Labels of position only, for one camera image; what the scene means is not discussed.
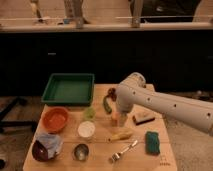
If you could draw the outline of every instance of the dark cabinet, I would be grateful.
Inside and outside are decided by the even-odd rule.
[[[142,73],[157,91],[213,89],[211,30],[0,34],[0,95],[42,95],[51,73],[119,83]]]

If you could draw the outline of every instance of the wooden table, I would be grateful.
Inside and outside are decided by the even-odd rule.
[[[175,158],[172,152],[167,130],[162,118],[162,115],[155,113],[147,108],[135,105],[132,112],[128,114],[128,120],[125,127],[113,127],[110,123],[111,116],[107,115],[102,106],[103,97],[111,87],[116,87],[115,84],[96,84],[94,88],[92,107],[96,111],[94,124],[96,132],[90,141],[83,140],[78,136],[77,128],[83,119],[83,111],[86,107],[68,107],[69,122],[67,126],[59,133],[63,139],[63,147],[61,153],[54,159],[48,162],[38,162],[32,157],[32,144],[29,148],[25,163],[24,171],[143,171],[143,170],[162,170],[173,171],[177,170]],[[154,90],[152,85],[147,85],[147,88]],[[115,111],[114,102],[108,100]],[[42,115],[50,107],[45,106]],[[156,119],[139,126],[135,126],[132,121],[132,115],[137,112],[152,112]],[[119,140],[116,142],[108,142],[108,138],[125,128],[133,130],[134,134],[130,139]],[[145,133],[147,131],[156,131],[159,133],[160,154],[148,155],[145,152]],[[36,133],[45,132],[41,122],[38,124]],[[115,152],[123,150],[135,139],[139,144],[124,154],[122,159],[114,164],[108,162],[108,158]],[[89,157],[86,162],[73,160],[72,151],[79,143],[86,143],[89,146]]]

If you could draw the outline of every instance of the green vegetable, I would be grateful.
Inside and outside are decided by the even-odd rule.
[[[112,113],[112,108],[109,106],[109,104],[107,102],[107,96],[105,96],[104,99],[103,99],[103,106],[104,106],[104,109],[105,109],[107,114]]]
[[[84,120],[93,121],[95,117],[95,110],[92,107],[87,107],[84,110]]]

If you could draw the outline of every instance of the metal fork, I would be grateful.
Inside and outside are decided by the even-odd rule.
[[[110,163],[115,163],[116,161],[118,161],[121,156],[129,151],[131,148],[135,147],[138,144],[138,140],[135,140],[132,144],[130,144],[129,146],[127,146],[125,149],[123,149],[121,152],[115,153],[112,155],[112,157],[109,158],[109,162]]]

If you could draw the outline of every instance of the floor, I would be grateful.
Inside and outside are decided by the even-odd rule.
[[[196,92],[170,94],[197,97]],[[209,92],[203,92],[204,97],[212,101]],[[0,108],[3,109],[14,97],[0,97]],[[35,120],[38,121],[43,110],[41,97],[24,97],[27,105],[17,104],[5,120]],[[165,124],[171,141],[178,171],[212,171],[213,170],[213,139],[207,134],[165,116]],[[0,134],[0,158],[7,164],[4,171],[22,171],[23,163],[34,133],[30,127],[7,128]]]

